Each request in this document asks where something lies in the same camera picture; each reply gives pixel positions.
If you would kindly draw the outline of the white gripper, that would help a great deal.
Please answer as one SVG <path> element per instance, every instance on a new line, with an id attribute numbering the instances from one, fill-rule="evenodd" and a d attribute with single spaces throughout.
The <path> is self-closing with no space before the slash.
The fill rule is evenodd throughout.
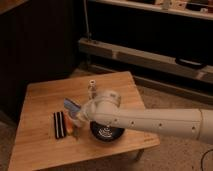
<path id="1" fill-rule="evenodd" d="M 76 114 L 76 118 L 81 122 L 89 121 L 90 120 L 89 111 L 90 111 L 90 104 L 86 103 L 80 107 L 80 109 Z"/>

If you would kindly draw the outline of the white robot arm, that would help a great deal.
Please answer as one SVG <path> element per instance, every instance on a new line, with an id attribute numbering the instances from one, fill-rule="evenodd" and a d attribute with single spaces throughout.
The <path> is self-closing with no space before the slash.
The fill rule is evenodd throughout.
<path id="1" fill-rule="evenodd" d="M 213 144 L 213 110 L 120 108 L 121 96 L 112 90 L 98 92 L 77 114 L 79 120 Z"/>

